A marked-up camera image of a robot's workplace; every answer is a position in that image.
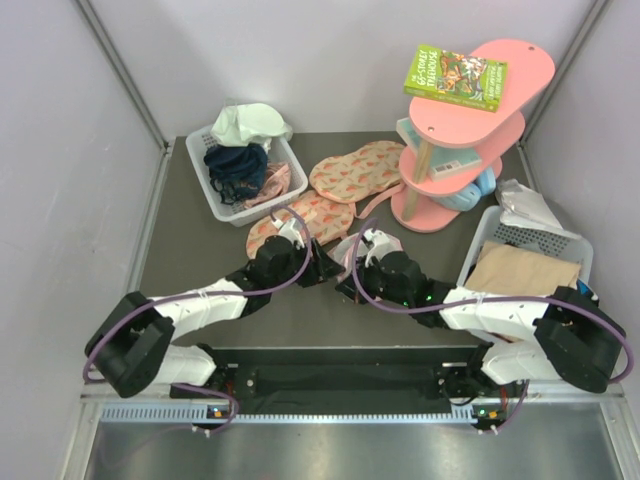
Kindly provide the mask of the white mesh pink-trim laundry bag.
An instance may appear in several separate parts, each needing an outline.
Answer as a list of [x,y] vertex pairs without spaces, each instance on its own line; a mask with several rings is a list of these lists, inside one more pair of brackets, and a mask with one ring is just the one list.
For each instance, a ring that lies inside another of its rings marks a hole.
[[345,272],[337,277],[338,282],[352,273],[353,259],[356,259],[356,261],[363,260],[365,265],[367,247],[364,244],[363,238],[360,242],[356,242],[357,237],[357,234],[346,237],[329,253],[333,260],[345,267]]

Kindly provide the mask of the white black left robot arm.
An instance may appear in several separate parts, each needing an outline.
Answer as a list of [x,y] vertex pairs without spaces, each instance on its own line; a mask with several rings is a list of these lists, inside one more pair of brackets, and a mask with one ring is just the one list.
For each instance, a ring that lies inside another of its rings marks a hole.
[[227,374],[206,346],[175,340],[221,321],[247,317],[292,284],[315,286],[342,274],[317,241],[269,237],[255,257],[211,285],[167,297],[126,294],[87,342],[86,368],[95,369],[122,398],[151,385],[184,385],[205,396],[226,387]]

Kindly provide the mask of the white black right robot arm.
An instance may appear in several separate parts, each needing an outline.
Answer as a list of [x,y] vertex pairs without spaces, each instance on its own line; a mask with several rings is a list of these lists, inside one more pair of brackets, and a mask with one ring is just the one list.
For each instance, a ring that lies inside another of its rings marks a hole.
[[498,295],[431,279],[403,250],[374,255],[350,247],[330,256],[346,269],[338,291],[355,302],[407,315],[427,328],[482,336],[466,372],[478,395],[520,380],[562,380],[602,393],[619,379],[613,370],[629,351],[626,333],[575,288]]

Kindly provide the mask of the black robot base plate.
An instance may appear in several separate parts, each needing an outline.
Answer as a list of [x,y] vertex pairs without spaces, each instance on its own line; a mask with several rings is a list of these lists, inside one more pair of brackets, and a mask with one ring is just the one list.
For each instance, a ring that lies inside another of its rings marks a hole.
[[478,370],[475,346],[213,348],[206,388],[246,415],[447,413],[473,401],[504,406],[522,387]]

